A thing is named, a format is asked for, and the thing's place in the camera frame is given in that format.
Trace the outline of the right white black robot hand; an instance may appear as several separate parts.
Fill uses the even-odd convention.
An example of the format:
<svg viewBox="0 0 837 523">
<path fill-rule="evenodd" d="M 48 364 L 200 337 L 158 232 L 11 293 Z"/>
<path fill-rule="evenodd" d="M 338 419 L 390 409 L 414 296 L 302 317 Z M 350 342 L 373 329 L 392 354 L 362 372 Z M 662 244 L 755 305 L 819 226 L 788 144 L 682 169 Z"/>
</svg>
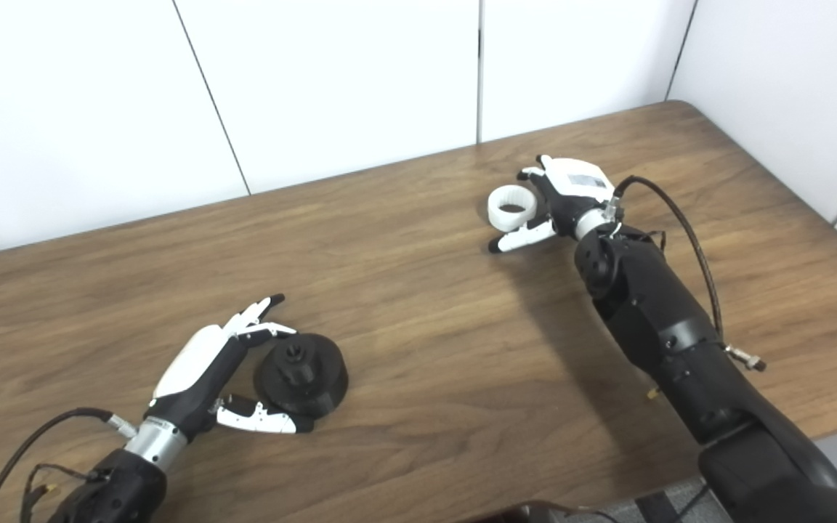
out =
<svg viewBox="0 0 837 523">
<path fill-rule="evenodd" d="M 581 240 L 611 224 L 618 231 L 623 217 L 619 196 L 602 170 L 574 158 L 539 155 L 538 165 L 518 173 L 534 192 L 505 185 L 488 196 L 488 219 L 501 232 L 488 243 L 491 253 L 517 251 L 554 236 Z"/>
</svg>

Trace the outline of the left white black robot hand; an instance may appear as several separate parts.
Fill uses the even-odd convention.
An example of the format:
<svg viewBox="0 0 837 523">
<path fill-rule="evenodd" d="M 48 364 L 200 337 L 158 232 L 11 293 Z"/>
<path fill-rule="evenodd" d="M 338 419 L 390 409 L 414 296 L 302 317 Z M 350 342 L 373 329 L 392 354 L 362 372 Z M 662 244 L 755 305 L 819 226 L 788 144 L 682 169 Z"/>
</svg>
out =
<svg viewBox="0 0 837 523">
<path fill-rule="evenodd" d="M 253 302 L 224 325 L 206 325 L 193 334 L 173 359 L 150 398 L 127 453 L 167 472 L 188 444 L 216 426 L 263 434 L 305 434 L 312 418 L 266 407 L 260 401 L 222 392 L 250 349 L 296 330 L 264 321 L 285 300 L 281 293 Z"/>
</svg>

